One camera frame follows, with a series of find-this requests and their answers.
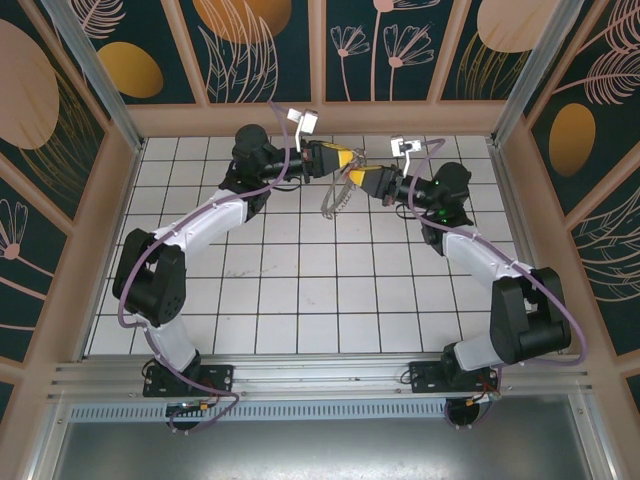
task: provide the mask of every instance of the leaf illustration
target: leaf illustration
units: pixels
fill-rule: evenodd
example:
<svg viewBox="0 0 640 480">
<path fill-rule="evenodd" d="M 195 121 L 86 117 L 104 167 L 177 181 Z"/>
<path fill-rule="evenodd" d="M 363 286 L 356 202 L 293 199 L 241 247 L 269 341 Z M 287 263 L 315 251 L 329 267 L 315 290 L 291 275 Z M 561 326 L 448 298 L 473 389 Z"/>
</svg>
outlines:
<svg viewBox="0 0 640 480">
<path fill-rule="evenodd" d="M 109 37 L 126 15 L 122 0 L 71 0 L 71 7 L 89 38 Z"/>
<path fill-rule="evenodd" d="M 636 50 L 640 45 L 640 0 L 617 0 L 604 32 L 615 51 Z"/>
<path fill-rule="evenodd" d="M 611 50 L 600 55 L 587 78 L 557 88 L 553 94 L 576 85 L 584 85 L 591 103 L 622 105 L 622 100 L 640 86 L 640 50 L 625 53 Z"/>
</svg>

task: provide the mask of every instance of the dark green wallpaper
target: dark green wallpaper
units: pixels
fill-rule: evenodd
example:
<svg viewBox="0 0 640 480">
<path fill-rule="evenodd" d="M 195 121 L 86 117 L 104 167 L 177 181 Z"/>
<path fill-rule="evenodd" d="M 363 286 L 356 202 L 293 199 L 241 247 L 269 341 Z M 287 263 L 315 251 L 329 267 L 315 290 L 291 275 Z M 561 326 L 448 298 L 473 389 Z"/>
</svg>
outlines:
<svg viewBox="0 0 640 480">
<path fill-rule="evenodd" d="M 633 377 L 627 377 L 627 385 L 631 391 L 633 401 L 636 403 L 638 413 L 640 413 L 640 375 L 634 375 Z"/>
<path fill-rule="evenodd" d="M 10 383 L 0 382 L 0 424 L 4 418 L 4 412 L 7 411 L 11 392 L 13 392 L 13 385 Z"/>
<path fill-rule="evenodd" d="M 640 169 L 572 232 L 618 355 L 640 348 Z"/>
<path fill-rule="evenodd" d="M 500 44 L 500 38 L 517 37 L 519 30 L 526 28 L 530 21 L 528 15 L 512 18 L 507 6 L 512 0 L 484 0 L 484 8 L 492 7 L 495 21 L 488 25 L 486 37 L 493 38 Z M 529 0 L 531 5 L 537 7 L 544 3 L 539 0 Z M 485 45 L 481 39 L 478 28 L 478 14 L 483 0 L 472 0 L 469 13 L 465 21 L 462 35 L 456 48 L 451 69 L 447 76 L 442 100 L 506 100 L 515 85 L 520 72 L 529 58 L 531 50 L 509 53 L 496 51 Z M 519 2 L 516 10 L 524 10 L 524 5 Z M 504 44 L 504 50 L 509 50 L 510 45 Z"/>
<path fill-rule="evenodd" d="M 327 101 L 427 98 L 452 2 L 391 3 L 327 1 Z"/>
<path fill-rule="evenodd" d="M 16 0 L 0 10 L 0 35 L 0 153 L 73 219 L 104 131 Z"/>
<path fill-rule="evenodd" d="M 0 179 L 0 356 L 24 360 L 66 239 Z"/>
<path fill-rule="evenodd" d="M 630 6 L 609 2 L 532 128 L 565 214 L 640 141 L 640 17 Z"/>
<path fill-rule="evenodd" d="M 535 91 L 531 95 L 529 102 L 527 102 L 527 105 L 524 107 L 525 116 L 529 116 L 529 112 L 538 101 L 538 98 L 540 98 L 540 94 L 542 93 L 542 90 L 544 90 L 544 88 L 547 86 L 547 78 L 551 75 L 551 72 L 553 72 L 556 69 L 556 67 L 558 66 L 558 63 L 560 63 L 560 60 L 562 59 L 565 52 L 567 51 L 567 47 L 573 40 L 573 37 L 576 35 L 576 32 L 580 29 L 580 25 L 582 25 L 582 22 L 584 21 L 584 17 L 587 16 L 587 13 L 589 13 L 589 10 L 593 6 L 593 2 L 594 0 L 584 0 L 584 3 L 582 4 L 582 8 L 580 9 L 580 13 L 578 14 L 578 17 L 576 18 L 575 22 L 573 22 L 573 25 L 569 30 L 569 32 L 567 33 L 567 36 L 564 38 L 564 41 L 562 42 L 562 45 L 560 46 L 560 49 L 558 50 L 556 57 L 551 62 L 551 65 L 549 65 L 549 68 L 547 68 L 547 71 L 544 73 L 544 75 L 540 79 L 540 83 L 538 83 L 538 86 L 536 87 Z"/>
<path fill-rule="evenodd" d="M 311 101 L 307 0 L 180 0 L 212 103 Z"/>
</svg>

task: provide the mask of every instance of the black mounting plate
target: black mounting plate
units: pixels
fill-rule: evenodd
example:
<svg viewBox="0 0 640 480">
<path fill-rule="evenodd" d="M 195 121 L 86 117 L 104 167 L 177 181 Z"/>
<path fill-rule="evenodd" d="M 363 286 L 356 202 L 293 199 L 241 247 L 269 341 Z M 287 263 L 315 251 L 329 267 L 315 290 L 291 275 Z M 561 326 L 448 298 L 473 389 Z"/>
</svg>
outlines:
<svg viewBox="0 0 640 480">
<path fill-rule="evenodd" d="M 496 390 L 498 389 L 498 376 L 489 367 L 485 367 L 468 375 L 461 376 L 455 384 L 446 380 L 442 362 L 411 362 L 409 364 L 409 378 L 411 379 L 411 391 L 413 393 L 460 393 L 482 392 L 484 380 Z"/>
<path fill-rule="evenodd" d="M 197 378 L 200 385 L 217 390 L 231 391 L 233 387 L 233 365 L 200 365 Z M 190 387 L 162 366 L 152 364 L 147 367 L 142 396 L 150 398 L 207 397 L 208 394 Z"/>
</svg>

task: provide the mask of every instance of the wire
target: wire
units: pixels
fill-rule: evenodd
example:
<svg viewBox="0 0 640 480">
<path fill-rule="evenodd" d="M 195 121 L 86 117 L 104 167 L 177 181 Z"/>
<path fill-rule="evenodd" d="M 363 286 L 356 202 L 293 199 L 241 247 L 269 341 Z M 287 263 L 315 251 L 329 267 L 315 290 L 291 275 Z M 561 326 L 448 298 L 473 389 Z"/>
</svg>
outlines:
<svg viewBox="0 0 640 480">
<path fill-rule="evenodd" d="M 502 253 L 502 251 L 499 248 L 495 247 L 491 242 L 485 240 L 482 237 L 482 235 L 480 235 L 478 232 L 472 233 L 461 228 L 450 228 L 444 225 L 440 225 L 439 223 L 432 222 L 422 217 L 420 213 L 416 210 L 415 204 L 413 202 L 413 194 L 416 191 L 416 184 L 418 182 L 418 178 L 420 177 L 420 173 L 425 169 L 425 166 L 429 165 L 429 162 L 431 161 L 431 156 L 435 152 L 440 150 L 440 148 L 444 145 L 444 143 L 445 143 L 445 140 L 443 138 L 438 138 L 436 140 L 429 140 L 425 142 L 426 145 L 435 144 L 435 147 L 430 149 L 430 152 L 427 154 L 427 156 L 420 162 L 420 165 L 418 166 L 418 169 L 416 170 L 413 176 L 413 179 L 411 180 L 411 184 L 409 185 L 409 192 L 408 192 L 409 209 L 421 223 L 424 223 L 428 227 L 436 228 L 446 233 L 454 233 L 456 235 L 461 235 L 463 237 L 469 238 L 471 241 L 478 242 L 484 248 L 494 253 L 496 256 L 498 256 L 498 258 L 500 258 L 504 262 L 505 265 L 508 265 L 510 268 L 512 268 L 517 273 L 522 275 L 525 279 L 527 279 L 529 282 L 531 282 L 531 284 L 534 287 L 536 287 L 538 291 L 544 294 L 544 296 L 547 297 L 551 301 L 551 303 L 553 303 L 555 307 L 558 310 L 560 310 L 562 315 L 567 319 L 569 324 L 573 327 L 574 331 L 578 335 L 578 339 L 580 341 L 581 348 L 580 348 L 580 355 L 578 356 L 578 358 L 574 360 L 569 360 L 569 361 L 533 358 L 533 359 L 527 360 L 527 362 L 538 363 L 543 365 L 557 365 L 560 367 L 571 367 L 571 366 L 581 364 L 582 362 L 584 362 L 584 359 L 587 356 L 587 350 L 588 350 L 587 339 L 584 335 L 584 332 L 582 331 L 582 328 L 580 328 L 580 324 L 578 323 L 578 321 L 573 317 L 573 315 L 571 315 L 571 312 L 569 312 L 567 307 L 563 305 L 563 303 L 547 287 L 545 287 L 542 284 L 542 282 L 540 282 L 537 278 L 531 275 L 531 273 L 529 273 L 527 270 L 522 268 L 517 261 L 509 258 L 507 255 Z"/>
<path fill-rule="evenodd" d="M 186 225 L 188 225 L 193 220 L 199 218 L 205 212 L 208 212 L 211 209 L 217 208 L 219 205 L 224 204 L 226 202 L 230 202 L 230 201 L 233 201 L 233 200 L 239 200 L 239 199 L 243 199 L 243 198 L 248 198 L 248 197 L 254 197 L 254 196 L 257 196 L 257 195 L 262 195 L 263 193 L 266 193 L 266 192 L 272 190 L 273 188 L 275 188 L 284 179 L 284 177 L 287 174 L 287 170 L 289 169 L 289 163 L 290 163 L 290 160 L 291 160 L 291 152 L 290 152 L 290 145 L 289 145 L 289 134 L 287 133 L 287 126 L 285 124 L 285 120 L 284 120 L 284 117 L 282 115 L 282 112 L 286 112 L 286 109 L 276 105 L 275 103 L 273 103 L 271 101 L 269 101 L 269 106 L 271 107 L 271 109 L 273 110 L 276 118 L 278 119 L 278 123 L 280 124 L 280 127 L 282 129 L 282 134 L 283 134 L 283 137 L 284 137 L 284 147 L 285 147 L 284 165 L 283 165 L 282 171 L 280 172 L 278 177 L 274 180 L 273 183 L 271 183 L 269 185 L 266 185 L 266 186 L 264 186 L 262 188 L 259 188 L 258 190 L 254 190 L 254 191 L 251 191 L 251 192 L 245 192 L 245 193 L 241 193 L 241 194 L 229 195 L 228 197 L 221 198 L 221 199 L 219 199 L 219 200 L 217 200 L 215 202 L 205 203 L 201 207 L 197 208 L 190 215 L 187 215 L 187 217 L 184 220 L 180 221 L 177 225 L 175 225 L 167 233 L 165 233 L 160 238 L 158 238 L 151 246 L 149 246 L 149 248 L 147 248 L 142 253 L 142 255 L 140 255 L 140 257 L 138 258 L 138 260 L 134 264 L 133 268 L 131 269 L 131 273 L 129 274 L 129 277 L 125 281 L 124 287 L 122 289 L 122 293 L 120 295 L 120 302 L 118 303 L 118 323 L 120 324 L 120 326 L 122 328 L 141 327 L 143 332 L 144 332 L 145 338 L 147 339 L 147 343 L 149 344 L 149 346 L 151 347 L 151 350 L 154 353 L 155 359 L 160 364 L 162 364 L 171 373 L 173 373 L 173 375 L 175 375 L 178 379 L 180 379 L 182 382 L 186 383 L 187 385 L 191 385 L 192 387 L 197 388 L 199 390 L 202 390 L 204 392 L 215 393 L 217 395 L 220 395 L 221 397 L 232 397 L 233 398 L 233 401 L 228 406 L 223 408 L 220 411 L 220 413 L 218 413 L 216 416 L 214 416 L 210 420 L 207 420 L 206 422 L 200 422 L 198 425 L 196 425 L 195 427 L 193 427 L 190 430 L 183 431 L 182 433 L 184 435 L 188 435 L 189 432 L 194 432 L 195 433 L 197 431 L 200 431 L 200 430 L 202 430 L 204 428 L 207 428 L 208 426 L 213 425 L 214 423 L 216 423 L 221 417 L 226 415 L 233 407 L 235 407 L 238 404 L 238 402 L 240 401 L 240 395 L 238 395 L 235 392 L 227 392 L 226 390 L 217 390 L 215 388 L 209 388 L 209 387 L 207 387 L 205 385 L 200 385 L 199 383 L 196 383 L 193 380 L 191 380 L 191 379 L 185 377 L 184 375 L 182 375 L 182 373 L 179 372 L 173 365 L 171 365 L 171 362 L 169 362 L 169 360 L 162 354 L 162 352 L 160 351 L 160 349 L 156 345 L 154 338 L 151 336 L 151 332 L 149 331 L 147 323 L 145 323 L 143 321 L 136 321 L 136 322 L 132 322 L 132 323 L 127 323 L 125 321 L 125 319 L 124 319 L 124 306 L 125 306 L 125 303 L 127 301 L 128 296 L 129 296 L 129 292 L 131 290 L 131 286 L 133 285 L 133 282 L 134 282 L 136 276 L 138 275 L 138 272 L 140 272 L 140 269 L 145 264 L 147 259 L 151 256 L 151 254 L 154 251 L 156 251 L 161 245 L 163 245 L 166 240 L 168 240 L 172 236 L 174 236 L 177 233 L 179 233 Z M 172 432 L 173 433 L 177 433 L 178 430 L 173 426 L 173 421 L 172 421 L 173 418 L 175 418 L 175 414 L 171 416 L 169 424 L 171 426 Z"/>
<path fill-rule="evenodd" d="M 295 187 L 291 187 L 291 188 L 273 187 L 273 189 L 277 190 L 278 192 L 295 192 L 300 187 L 302 187 L 302 177 L 292 177 L 292 178 L 298 180 L 300 182 L 300 184 L 296 185 Z"/>
</svg>

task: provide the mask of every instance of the floral line drawing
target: floral line drawing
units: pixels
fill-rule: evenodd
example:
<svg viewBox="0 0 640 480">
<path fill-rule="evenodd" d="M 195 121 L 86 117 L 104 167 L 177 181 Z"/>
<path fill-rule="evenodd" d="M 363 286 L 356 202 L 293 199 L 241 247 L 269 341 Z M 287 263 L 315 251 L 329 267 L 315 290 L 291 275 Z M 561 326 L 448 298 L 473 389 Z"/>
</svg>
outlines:
<svg viewBox="0 0 640 480">
<path fill-rule="evenodd" d="M 351 101 L 349 95 L 349 86 L 347 84 L 347 75 L 344 69 L 344 59 L 353 55 L 360 55 L 370 50 L 369 42 L 365 42 L 366 36 L 362 31 L 362 25 L 359 27 L 346 27 L 342 32 L 341 27 L 333 27 L 331 29 L 331 40 L 336 47 L 336 51 L 340 56 L 340 67 L 342 68 L 342 83 L 344 85 L 344 93 L 347 101 Z"/>
<path fill-rule="evenodd" d="M 640 87 L 640 0 L 617 0 L 607 28 L 586 42 L 576 55 L 605 37 L 611 50 L 593 63 L 586 78 L 556 88 L 552 95 L 584 85 L 590 103 L 622 105 Z"/>
<path fill-rule="evenodd" d="M 209 24 L 231 39 L 225 42 L 198 27 L 209 53 L 207 92 L 215 103 L 254 103 L 265 94 L 263 101 L 271 100 L 278 86 L 278 55 L 269 26 L 246 3 L 246 22 L 230 0 L 220 3 L 229 27 L 211 0 L 201 3 Z"/>
<path fill-rule="evenodd" d="M 431 43 L 428 32 L 429 26 L 423 28 L 409 26 L 398 38 L 398 25 L 384 29 L 384 46 L 391 66 L 389 101 L 393 101 L 393 77 L 396 68 L 420 65 L 433 60 L 433 49 L 427 50 Z"/>
<path fill-rule="evenodd" d="M 618 207 L 582 221 L 574 241 L 579 252 L 591 249 L 597 258 L 582 258 L 587 278 L 603 287 L 602 302 L 640 297 L 640 188 Z"/>
<path fill-rule="evenodd" d="M 27 228 L 28 217 L 29 209 L 22 203 L 16 202 L 12 212 L 7 199 L 3 198 L 0 200 L 0 260 L 18 260 L 37 272 L 47 275 L 48 277 L 53 277 L 53 273 L 34 265 L 20 256 L 20 244 L 22 243 Z M 3 277 L 0 277 L 0 283 L 43 301 L 47 298 L 47 296 L 42 293 Z"/>
<path fill-rule="evenodd" d="M 376 101 L 376 52 L 378 46 L 378 31 L 380 30 L 380 18 L 383 13 L 392 12 L 394 10 L 419 10 L 421 8 L 429 8 L 438 5 L 440 0 L 373 0 L 373 6 L 378 11 L 376 14 L 376 22 L 373 28 L 373 48 L 371 50 L 371 98 L 372 102 Z"/>
</svg>

